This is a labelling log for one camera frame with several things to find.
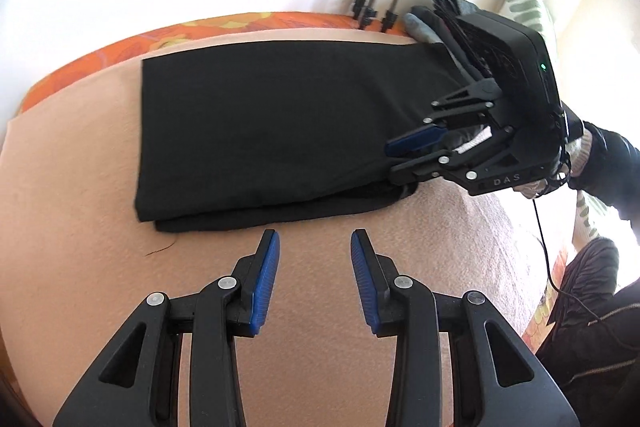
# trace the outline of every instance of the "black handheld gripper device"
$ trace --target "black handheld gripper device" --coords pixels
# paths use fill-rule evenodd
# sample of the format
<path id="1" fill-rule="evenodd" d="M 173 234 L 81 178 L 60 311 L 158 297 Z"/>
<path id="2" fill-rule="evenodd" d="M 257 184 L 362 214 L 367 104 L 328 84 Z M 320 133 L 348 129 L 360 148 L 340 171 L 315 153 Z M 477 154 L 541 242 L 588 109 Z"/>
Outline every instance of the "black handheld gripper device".
<path id="1" fill-rule="evenodd" d="M 191 427 L 244 427 L 234 337 L 267 315 L 280 240 L 266 230 L 253 255 L 200 293 L 146 297 L 100 352 L 54 427 L 177 427 L 182 335 L 192 333 Z"/>
<path id="2" fill-rule="evenodd" d="M 397 337 L 386 427 L 440 427 L 438 333 L 449 333 L 456 427 L 578 427 L 556 383 L 489 299 L 432 293 L 377 255 L 365 230 L 351 261 L 367 324 Z"/>
<path id="3" fill-rule="evenodd" d="M 582 122 L 560 101 L 545 41 L 535 30 L 478 11 L 456 18 L 493 78 L 431 102 L 423 126 L 387 142 L 385 153 L 404 162 L 388 179 L 406 185 L 444 177 L 472 196 L 546 179 L 566 179 L 566 144 L 582 136 Z M 450 132 L 489 127 L 486 140 L 466 150 L 441 145 Z"/>

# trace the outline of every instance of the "person's arm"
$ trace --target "person's arm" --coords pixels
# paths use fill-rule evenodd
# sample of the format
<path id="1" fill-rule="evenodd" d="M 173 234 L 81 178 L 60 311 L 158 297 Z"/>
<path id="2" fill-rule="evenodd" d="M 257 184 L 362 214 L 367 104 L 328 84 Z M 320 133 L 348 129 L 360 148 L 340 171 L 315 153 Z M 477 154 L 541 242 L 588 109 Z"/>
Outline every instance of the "person's arm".
<path id="1" fill-rule="evenodd" d="M 584 190 L 603 203 L 614 206 L 621 219 L 631 221 L 640 235 L 640 152 L 620 134 L 600 129 L 585 122 L 585 135 L 590 138 L 583 144 L 586 154 L 584 166 L 572 175 L 569 186 Z"/>

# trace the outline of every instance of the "beige bedsheet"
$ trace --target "beige bedsheet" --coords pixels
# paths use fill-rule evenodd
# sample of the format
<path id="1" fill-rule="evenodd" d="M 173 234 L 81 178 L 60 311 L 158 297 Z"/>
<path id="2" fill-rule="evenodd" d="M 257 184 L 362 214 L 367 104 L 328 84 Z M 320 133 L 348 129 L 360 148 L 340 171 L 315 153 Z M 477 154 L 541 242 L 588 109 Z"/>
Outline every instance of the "beige bedsheet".
<path id="1" fill-rule="evenodd" d="M 267 39 L 412 42 L 356 30 L 270 30 L 144 57 Z M 133 209 L 141 58 L 92 74 L 20 115 L 0 155 L 0 327 L 18 383 L 45 427 L 146 295 L 199 291 L 253 253 L 262 233 L 183 233 L 171 248 L 150 253 L 174 236 L 139 223 Z M 570 244 L 574 210 L 567 190 L 541 201 L 551 262 Z M 251 427 L 383 424 L 394 340 L 374 337 L 362 316 L 349 255 L 350 234 L 360 227 L 401 272 L 441 293 L 479 289 L 518 332 L 542 296 L 532 208 L 511 191 L 471 198 L 435 180 L 369 214 L 275 225 L 282 254 L 267 324 L 255 339 L 238 340 Z M 444 380 L 449 386 L 450 369 Z M 448 425 L 449 389 L 443 401 Z"/>

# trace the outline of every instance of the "silver zipper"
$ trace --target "silver zipper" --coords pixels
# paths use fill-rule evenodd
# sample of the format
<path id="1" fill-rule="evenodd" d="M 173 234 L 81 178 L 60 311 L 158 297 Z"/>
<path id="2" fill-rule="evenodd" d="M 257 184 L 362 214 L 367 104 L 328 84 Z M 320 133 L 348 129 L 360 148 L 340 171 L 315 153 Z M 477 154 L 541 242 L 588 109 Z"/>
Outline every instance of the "silver zipper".
<path id="1" fill-rule="evenodd" d="M 617 310 L 613 310 L 613 311 L 607 313 L 606 315 L 603 315 L 602 317 L 600 317 L 600 320 L 604 321 L 604 320 L 608 319 L 609 317 L 612 317 L 613 315 L 617 315 L 619 313 L 626 312 L 628 310 L 635 310 L 635 309 L 640 309 L 640 303 L 629 304 L 629 306 L 625 306 L 623 308 L 618 308 Z M 599 321 L 591 321 L 591 322 L 589 322 L 587 324 L 587 326 L 594 325 L 597 322 L 599 322 Z"/>
<path id="2" fill-rule="evenodd" d="M 578 373 L 577 375 L 574 375 L 573 378 L 569 380 L 566 384 L 564 384 L 562 387 L 569 385 L 570 383 L 572 383 L 574 380 L 577 380 L 578 378 L 590 377 L 591 375 L 602 375 L 603 373 L 608 373 L 609 371 L 615 371 L 617 369 L 622 369 L 623 367 L 629 367 L 630 365 L 634 365 L 635 363 L 636 363 L 636 359 L 633 359 L 633 360 L 627 360 L 626 362 L 607 365 L 606 367 L 590 369 L 583 373 Z"/>

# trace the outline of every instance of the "black cable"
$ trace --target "black cable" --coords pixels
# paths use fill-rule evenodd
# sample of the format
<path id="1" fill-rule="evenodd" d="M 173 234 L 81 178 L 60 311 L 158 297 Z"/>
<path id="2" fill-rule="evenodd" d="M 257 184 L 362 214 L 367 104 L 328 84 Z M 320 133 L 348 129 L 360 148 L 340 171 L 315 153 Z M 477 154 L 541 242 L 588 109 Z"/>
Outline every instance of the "black cable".
<path id="1" fill-rule="evenodd" d="M 533 208 L 536 211 L 536 219 L 538 221 L 538 229 L 540 230 L 540 239 L 541 239 L 540 242 L 542 243 L 542 249 L 545 251 L 546 277 L 548 278 L 548 281 L 549 281 L 549 284 L 551 285 L 551 288 L 556 290 L 556 292 L 558 292 L 558 295 L 564 295 L 565 297 L 569 297 L 570 299 L 573 299 L 578 304 L 580 304 L 580 306 L 588 314 L 590 314 L 594 318 L 594 320 L 596 320 L 596 322 L 601 324 L 607 330 L 607 332 L 611 335 L 611 337 L 616 341 L 616 343 L 620 347 L 623 347 L 624 349 L 628 349 L 629 351 L 640 351 L 640 347 L 630 346 L 630 345 L 625 344 L 624 342 L 622 342 L 618 338 L 618 336 L 614 333 L 613 329 L 611 329 L 611 327 L 604 320 L 602 320 L 598 315 L 596 315 L 589 307 L 587 307 L 587 305 L 584 302 L 582 302 L 580 299 L 578 299 L 575 295 L 572 295 L 569 292 L 565 292 L 564 290 L 561 290 L 560 288 L 558 288 L 556 286 L 556 284 L 554 283 L 554 280 L 551 278 L 551 264 L 549 263 L 549 252 L 546 249 L 545 235 L 542 233 L 542 225 L 540 224 L 540 215 L 538 214 L 538 206 L 536 204 L 536 200 L 532 200 L 532 201 L 533 201 Z"/>

